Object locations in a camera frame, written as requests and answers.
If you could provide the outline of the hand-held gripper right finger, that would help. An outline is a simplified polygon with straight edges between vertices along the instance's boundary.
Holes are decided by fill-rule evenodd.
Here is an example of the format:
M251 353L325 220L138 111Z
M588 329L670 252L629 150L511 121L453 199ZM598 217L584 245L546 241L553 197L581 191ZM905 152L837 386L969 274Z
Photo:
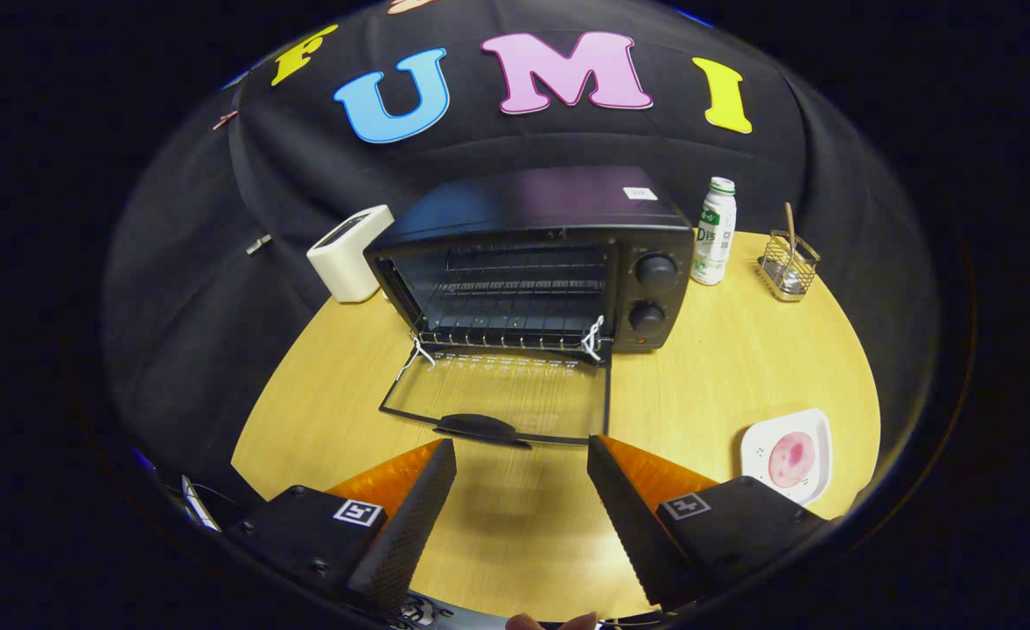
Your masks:
M827 523L751 476L717 482L607 435L588 437L587 472L644 595L665 611L769 571Z

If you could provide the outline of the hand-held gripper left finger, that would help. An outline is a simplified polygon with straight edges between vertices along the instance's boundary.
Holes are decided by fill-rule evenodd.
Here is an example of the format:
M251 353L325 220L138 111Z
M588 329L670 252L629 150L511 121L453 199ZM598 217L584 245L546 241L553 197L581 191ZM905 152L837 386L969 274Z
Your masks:
M224 539L315 597L396 612L455 475L453 440L431 440L327 491L294 484Z

